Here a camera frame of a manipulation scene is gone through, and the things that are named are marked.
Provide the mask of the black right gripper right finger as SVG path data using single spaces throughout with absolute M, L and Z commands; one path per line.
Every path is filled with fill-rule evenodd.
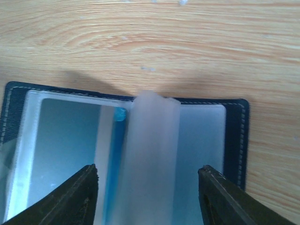
M 199 203 L 205 225 L 292 225 L 252 198 L 210 165 L 198 170 Z

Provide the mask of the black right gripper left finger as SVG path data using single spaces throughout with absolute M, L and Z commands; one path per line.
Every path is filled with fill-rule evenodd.
M 86 165 L 5 225 L 92 225 L 98 197 L 94 164 Z

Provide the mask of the blue leather card holder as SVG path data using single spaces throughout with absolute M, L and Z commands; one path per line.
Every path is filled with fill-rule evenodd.
M 211 165 L 245 189 L 249 102 L 137 97 L 23 82 L 5 86 L 0 114 L 0 222 L 34 205 L 86 165 L 103 225 L 115 107 L 127 111 L 109 225 L 201 225 L 198 170 Z

